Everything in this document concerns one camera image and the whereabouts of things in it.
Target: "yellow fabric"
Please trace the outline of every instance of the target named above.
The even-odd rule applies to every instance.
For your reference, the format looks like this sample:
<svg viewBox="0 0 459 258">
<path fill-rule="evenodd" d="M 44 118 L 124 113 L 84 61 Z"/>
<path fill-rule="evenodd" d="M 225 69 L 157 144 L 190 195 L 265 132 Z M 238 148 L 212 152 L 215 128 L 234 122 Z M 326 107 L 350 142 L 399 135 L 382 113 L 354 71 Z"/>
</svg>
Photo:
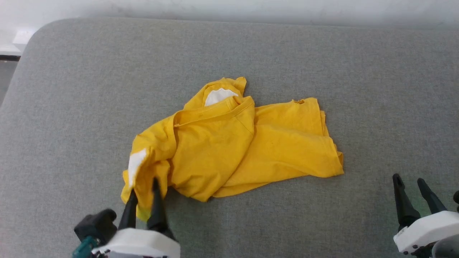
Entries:
<svg viewBox="0 0 459 258">
<path fill-rule="evenodd" d="M 121 198 L 126 202 L 134 188 L 141 220 L 150 216 L 153 177 L 163 196 L 172 186 L 205 202 L 299 176 L 343 174 L 342 153 L 316 99 L 255 107 L 250 96 L 243 97 L 245 85 L 244 77 L 208 83 L 183 110 L 136 136 Z M 209 94 L 219 89 L 237 96 L 206 107 Z"/>
</svg>

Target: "yellow cloth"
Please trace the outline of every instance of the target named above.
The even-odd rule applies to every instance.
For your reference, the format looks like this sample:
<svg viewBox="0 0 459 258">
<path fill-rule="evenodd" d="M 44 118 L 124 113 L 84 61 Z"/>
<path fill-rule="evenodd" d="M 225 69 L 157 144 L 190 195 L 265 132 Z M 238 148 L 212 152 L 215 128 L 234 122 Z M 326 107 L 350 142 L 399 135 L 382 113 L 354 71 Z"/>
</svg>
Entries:
<svg viewBox="0 0 459 258">
<path fill-rule="evenodd" d="M 244 77 L 208 83 L 183 110 L 136 136 L 121 198 L 134 188 L 141 220 L 150 216 L 153 177 L 163 197 L 172 186 L 205 202 L 299 176 L 343 174 L 316 99 L 255 107 L 245 86 Z"/>
</svg>

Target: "yellow shirt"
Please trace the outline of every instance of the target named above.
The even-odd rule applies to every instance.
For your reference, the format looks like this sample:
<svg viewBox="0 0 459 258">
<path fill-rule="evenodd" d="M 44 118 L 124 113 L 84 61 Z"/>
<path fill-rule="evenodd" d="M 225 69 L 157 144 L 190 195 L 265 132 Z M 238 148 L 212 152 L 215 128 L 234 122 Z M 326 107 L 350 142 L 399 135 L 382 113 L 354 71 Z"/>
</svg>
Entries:
<svg viewBox="0 0 459 258">
<path fill-rule="evenodd" d="M 299 176 L 343 174 L 316 99 L 255 107 L 243 97 L 245 85 L 244 77 L 208 83 L 183 110 L 136 136 L 121 198 L 134 188 L 141 220 L 150 216 L 153 177 L 162 196 L 172 186 L 205 202 Z"/>
</svg>

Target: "gray floor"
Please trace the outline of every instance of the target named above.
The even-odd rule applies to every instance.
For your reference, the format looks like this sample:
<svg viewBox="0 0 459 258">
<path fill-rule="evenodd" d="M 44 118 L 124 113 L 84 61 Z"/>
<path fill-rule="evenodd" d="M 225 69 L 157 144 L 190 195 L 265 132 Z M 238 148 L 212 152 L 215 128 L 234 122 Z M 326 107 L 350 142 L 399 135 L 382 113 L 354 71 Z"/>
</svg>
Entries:
<svg viewBox="0 0 459 258">
<path fill-rule="evenodd" d="M 8 90 L 16 65 L 17 62 L 14 61 L 0 61 L 0 105 Z"/>
</svg>

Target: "black strip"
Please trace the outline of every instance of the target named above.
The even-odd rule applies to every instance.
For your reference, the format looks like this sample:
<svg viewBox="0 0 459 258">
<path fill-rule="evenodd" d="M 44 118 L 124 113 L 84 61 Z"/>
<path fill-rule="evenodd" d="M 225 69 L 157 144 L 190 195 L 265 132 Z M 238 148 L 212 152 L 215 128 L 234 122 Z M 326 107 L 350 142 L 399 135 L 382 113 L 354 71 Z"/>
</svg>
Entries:
<svg viewBox="0 0 459 258">
<path fill-rule="evenodd" d="M 15 61 L 18 62 L 21 56 L 6 56 L 0 55 L 0 61 Z"/>
</svg>

